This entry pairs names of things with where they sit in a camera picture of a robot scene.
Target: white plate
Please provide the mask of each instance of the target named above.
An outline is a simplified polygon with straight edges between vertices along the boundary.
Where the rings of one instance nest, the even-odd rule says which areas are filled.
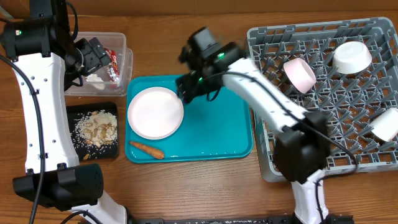
[[[171,90],[151,87],[139,92],[131,101],[127,119],[139,136],[156,140],[173,134],[184,116],[181,100]]]

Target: pink cup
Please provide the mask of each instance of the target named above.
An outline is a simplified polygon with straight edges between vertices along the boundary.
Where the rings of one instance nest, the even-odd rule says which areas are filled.
[[[311,67],[301,58],[285,62],[284,70],[293,86],[302,93],[308,92],[317,82]]]

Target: clear plastic bin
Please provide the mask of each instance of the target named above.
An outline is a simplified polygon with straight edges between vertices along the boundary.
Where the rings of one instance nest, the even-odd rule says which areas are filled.
[[[98,38],[103,47],[114,50],[116,52],[116,61],[118,63],[119,81],[112,81],[108,75],[106,68],[101,68],[94,72],[103,82],[88,82],[83,77],[83,86],[72,86],[65,92],[66,96],[126,96],[127,86],[131,81],[132,75],[132,51],[126,46],[126,36],[122,33],[106,33],[106,32],[79,32],[76,41],[85,38],[90,40]]]

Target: black tray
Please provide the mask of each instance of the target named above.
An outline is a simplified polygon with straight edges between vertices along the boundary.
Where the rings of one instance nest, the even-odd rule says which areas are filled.
[[[77,142],[79,141],[79,137],[74,132],[77,122],[80,119],[82,119],[82,117],[86,116],[89,112],[101,111],[101,110],[105,110],[105,113],[111,113],[112,115],[116,116],[117,134],[114,143],[102,145],[104,150],[101,151],[97,150],[98,148],[95,145],[81,146],[80,144],[77,144]],[[115,158],[119,155],[119,117],[118,117],[118,108],[116,107],[116,104],[114,104],[113,102],[105,102],[105,103],[93,103],[87,105],[67,106],[67,116],[68,116],[69,132],[71,133],[73,147],[75,148],[76,153],[79,156],[79,161],[82,161],[84,156],[87,155],[88,153],[90,153],[91,156],[87,160]]]

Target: wooden tabletop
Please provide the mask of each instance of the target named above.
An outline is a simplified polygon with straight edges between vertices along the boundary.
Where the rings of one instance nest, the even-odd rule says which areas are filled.
[[[189,35],[209,26],[226,44],[243,44],[252,27],[388,17],[398,11],[231,14],[218,16],[79,17],[80,31],[122,32],[134,52],[133,77],[187,71],[177,57]],[[0,223],[27,223],[32,202],[18,197],[12,178],[25,175],[26,135],[21,94],[12,70],[0,63]],[[124,142],[126,97],[67,97],[67,105],[114,101]],[[260,175],[257,149],[244,159],[134,164],[124,154],[98,161],[105,190],[136,218],[239,218],[293,213],[288,182],[268,183]],[[325,182],[330,213],[354,215],[356,223],[397,223],[398,172],[356,174]],[[60,223],[68,212],[39,207],[36,223]],[[77,223],[74,218],[70,223]]]

